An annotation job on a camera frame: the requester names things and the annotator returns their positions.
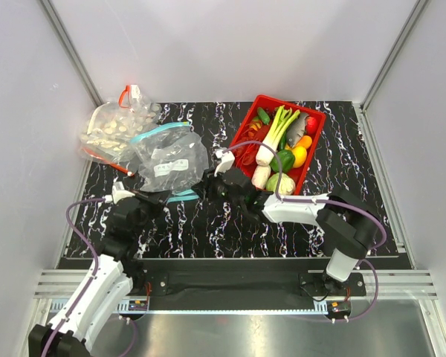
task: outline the orange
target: orange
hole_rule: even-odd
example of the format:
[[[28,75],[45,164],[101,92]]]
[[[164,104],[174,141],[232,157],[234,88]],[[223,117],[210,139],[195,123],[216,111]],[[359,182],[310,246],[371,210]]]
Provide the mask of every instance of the orange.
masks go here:
[[[303,147],[304,149],[308,149],[312,145],[312,138],[309,135],[304,135],[297,142],[296,147]]]
[[[307,159],[307,150],[305,147],[295,147],[292,149],[292,153],[296,160],[294,161],[294,165],[292,165],[293,169],[297,169],[304,165]]]

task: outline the red basket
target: red basket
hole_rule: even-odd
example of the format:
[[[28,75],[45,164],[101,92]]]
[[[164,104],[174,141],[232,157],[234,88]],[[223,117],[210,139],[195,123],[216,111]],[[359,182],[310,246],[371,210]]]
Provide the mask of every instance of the red basket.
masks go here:
[[[309,165],[312,160],[312,156],[314,155],[315,148],[317,146],[317,142],[319,141],[320,133],[322,132],[322,128],[324,127],[324,121],[326,121],[326,115],[322,112],[318,112],[317,110],[312,110],[309,108],[304,108],[302,106],[296,106],[293,103],[288,103],[283,100],[279,100],[276,98],[271,98],[266,95],[258,95],[256,99],[253,102],[253,105],[251,106],[250,110],[246,114],[245,119],[243,120],[243,123],[238,129],[238,132],[236,133],[235,137],[233,138],[233,141],[231,141],[231,146],[236,144],[240,137],[242,136],[242,132],[246,125],[254,118],[257,114],[257,109],[259,107],[263,109],[269,109],[271,111],[275,110],[275,108],[284,105],[285,108],[292,108],[292,110],[295,112],[296,110],[300,110],[301,112],[309,114],[311,117],[315,118],[317,120],[317,131],[314,135],[311,135],[312,137],[312,145],[309,148],[309,151],[307,153],[307,159],[303,166],[298,167],[297,169],[291,169],[288,172],[289,177],[291,177],[294,182],[296,183],[296,190],[294,191],[294,195],[299,194],[300,189],[303,187],[304,178],[306,177],[307,169],[309,168]],[[256,169],[256,162],[251,165],[236,165],[245,175],[249,178],[253,177],[254,170]]]

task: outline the marble pattern tablecloth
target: marble pattern tablecloth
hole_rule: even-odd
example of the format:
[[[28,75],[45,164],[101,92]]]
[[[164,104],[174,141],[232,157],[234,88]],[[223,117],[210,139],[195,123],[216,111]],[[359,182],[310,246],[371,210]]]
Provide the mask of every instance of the marble pattern tablecloth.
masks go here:
[[[326,113],[326,122],[300,194],[317,195],[343,186],[376,208],[387,229],[387,244],[372,255],[397,255],[387,213],[351,102],[299,102]],[[227,147],[251,103],[163,104],[163,122],[188,120],[209,152]],[[140,188],[142,178],[127,178],[115,169],[93,163],[83,198],[102,197],[113,182]],[[81,207],[77,227],[93,243],[103,238],[110,206]],[[323,232],[311,226],[284,223],[254,226],[229,204],[200,200],[167,205],[161,217],[140,235],[138,257],[315,257],[322,255]],[[73,235],[66,257],[90,257]]]

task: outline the shiny metal surface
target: shiny metal surface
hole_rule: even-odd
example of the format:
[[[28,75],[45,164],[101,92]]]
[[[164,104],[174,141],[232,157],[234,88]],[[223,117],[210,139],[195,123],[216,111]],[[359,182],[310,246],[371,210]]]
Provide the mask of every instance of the shiny metal surface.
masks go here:
[[[356,304],[359,310],[365,303]],[[381,301],[366,318],[349,324],[332,325],[309,316],[304,319],[147,315],[137,321],[138,341],[127,356],[434,356],[415,301]],[[120,356],[131,337],[131,327],[110,321],[92,355]]]

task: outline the clear plastic bag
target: clear plastic bag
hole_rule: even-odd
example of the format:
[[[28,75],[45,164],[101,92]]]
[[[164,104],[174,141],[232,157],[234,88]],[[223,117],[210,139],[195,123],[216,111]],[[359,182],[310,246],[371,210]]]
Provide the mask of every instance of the clear plastic bag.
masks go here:
[[[112,166],[128,166],[135,156],[129,141],[157,127],[160,111],[161,106],[152,104],[138,86],[127,86],[119,103],[99,106],[86,121],[80,133],[82,155]]]
[[[131,140],[145,178],[141,190],[157,192],[190,189],[208,168],[207,149],[188,122],[168,123]]]

